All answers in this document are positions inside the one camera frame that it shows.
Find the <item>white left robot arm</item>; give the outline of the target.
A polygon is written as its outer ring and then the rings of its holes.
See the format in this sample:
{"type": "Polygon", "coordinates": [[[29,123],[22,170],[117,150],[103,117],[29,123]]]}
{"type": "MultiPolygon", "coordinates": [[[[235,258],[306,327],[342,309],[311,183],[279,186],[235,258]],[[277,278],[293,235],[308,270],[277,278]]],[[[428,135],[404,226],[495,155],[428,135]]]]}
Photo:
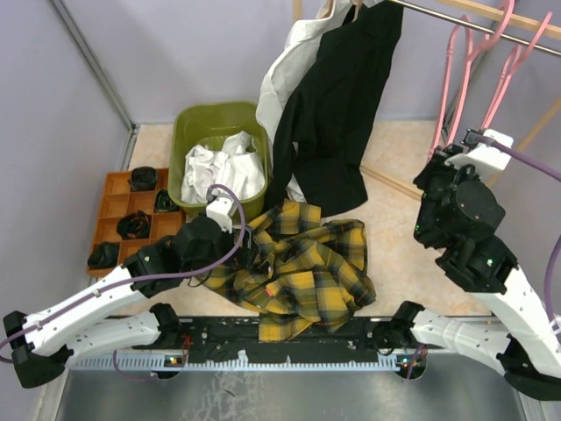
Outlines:
{"type": "Polygon", "coordinates": [[[253,229],[223,230],[211,218],[199,216],[125,259],[105,277],[62,303],[43,311],[13,311],[4,317],[12,365],[20,385],[32,389],[47,384],[66,369],[100,354],[135,350],[180,349],[166,358],[151,379],[173,376],[188,361],[196,343],[196,328],[181,319],[168,303],[156,303],[132,317],[113,318],[116,310],[144,303],[186,279],[207,281],[220,265],[246,268],[254,252],[253,229]]]}

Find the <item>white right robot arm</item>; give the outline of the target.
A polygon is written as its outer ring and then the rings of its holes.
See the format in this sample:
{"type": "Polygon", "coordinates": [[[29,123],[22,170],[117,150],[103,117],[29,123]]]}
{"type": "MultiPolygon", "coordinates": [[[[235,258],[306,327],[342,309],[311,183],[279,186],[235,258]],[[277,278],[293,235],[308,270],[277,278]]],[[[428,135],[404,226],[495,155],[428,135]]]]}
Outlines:
{"type": "Polygon", "coordinates": [[[505,217],[473,160],[459,146],[438,147],[414,184],[422,193],[414,238],[443,250],[436,264],[479,299],[504,330],[476,328],[405,301],[380,338],[383,348],[438,346],[490,367],[539,401],[560,398],[560,343],[515,255],[496,236],[505,217]]]}

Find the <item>white collared shirt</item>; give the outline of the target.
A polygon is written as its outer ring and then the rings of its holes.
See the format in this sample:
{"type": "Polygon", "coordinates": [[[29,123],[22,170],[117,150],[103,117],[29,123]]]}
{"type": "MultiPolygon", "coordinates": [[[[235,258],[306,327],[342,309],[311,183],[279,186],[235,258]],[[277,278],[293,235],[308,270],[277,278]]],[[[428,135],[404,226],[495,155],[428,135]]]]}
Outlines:
{"type": "Polygon", "coordinates": [[[257,139],[247,132],[226,137],[217,151],[208,146],[194,146],[185,156],[181,181],[184,203],[206,203],[210,185],[222,184],[236,197],[249,200],[265,187],[262,159],[257,153],[257,139]]]}

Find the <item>pink plastic hanger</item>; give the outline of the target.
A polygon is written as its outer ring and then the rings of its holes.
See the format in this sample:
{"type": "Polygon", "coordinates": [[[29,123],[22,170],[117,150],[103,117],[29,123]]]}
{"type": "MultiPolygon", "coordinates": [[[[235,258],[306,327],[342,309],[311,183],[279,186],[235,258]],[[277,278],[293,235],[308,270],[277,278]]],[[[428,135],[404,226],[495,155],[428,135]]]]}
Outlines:
{"type": "Polygon", "coordinates": [[[552,14],[553,12],[549,11],[545,15],[543,21],[536,31],[536,34],[534,35],[530,43],[525,47],[525,49],[522,49],[521,46],[515,46],[511,50],[509,56],[506,58],[494,95],[489,104],[489,107],[487,108],[486,115],[484,116],[480,125],[481,129],[488,129],[491,126],[494,116],[501,105],[501,101],[505,96],[512,77],[514,76],[517,69],[523,64],[523,62],[527,60],[532,50],[535,48],[537,41],[542,37],[547,25],[550,22],[552,14]]]}

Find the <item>yellow plaid shirt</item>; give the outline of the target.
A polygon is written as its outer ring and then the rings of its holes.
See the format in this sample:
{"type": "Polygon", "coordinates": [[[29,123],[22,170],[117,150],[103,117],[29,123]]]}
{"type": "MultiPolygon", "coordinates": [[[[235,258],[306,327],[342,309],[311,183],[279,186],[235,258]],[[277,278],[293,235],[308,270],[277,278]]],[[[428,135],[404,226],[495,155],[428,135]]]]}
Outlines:
{"type": "Polygon", "coordinates": [[[375,301],[362,221],[323,222],[319,207],[285,201],[248,226],[248,263],[226,263],[200,279],[259,313],[260,341],[294,339],[312,325],[333,333],[375,301]]]}

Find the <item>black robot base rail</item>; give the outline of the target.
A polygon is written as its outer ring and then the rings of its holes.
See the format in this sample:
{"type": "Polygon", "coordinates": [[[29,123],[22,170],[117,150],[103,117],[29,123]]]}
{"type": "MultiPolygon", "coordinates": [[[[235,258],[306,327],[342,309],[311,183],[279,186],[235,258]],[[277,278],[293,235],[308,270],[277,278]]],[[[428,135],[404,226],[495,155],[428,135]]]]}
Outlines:
{"type": "Polygon", "coordinates": [[[418,342],[389,318],[352,318],[336,332],[312,325],[294,339],[259,339],[257,317],[194,317],[181,319],[181,329],[167,350],[187,352],[190,363],[235,360],[245,351],[251,363],[375,362],[398,348],[414,349],[418,342]]]}

